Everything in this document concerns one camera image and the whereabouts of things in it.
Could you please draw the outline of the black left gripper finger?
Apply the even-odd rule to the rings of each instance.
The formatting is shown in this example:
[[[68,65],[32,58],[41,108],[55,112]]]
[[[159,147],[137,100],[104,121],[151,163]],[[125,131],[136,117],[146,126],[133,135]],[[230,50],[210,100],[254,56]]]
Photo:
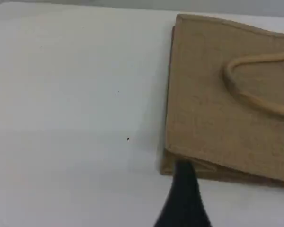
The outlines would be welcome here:
[[[156,227],[210,227],[195,169],[188,160],[175,162],[172,186]]]

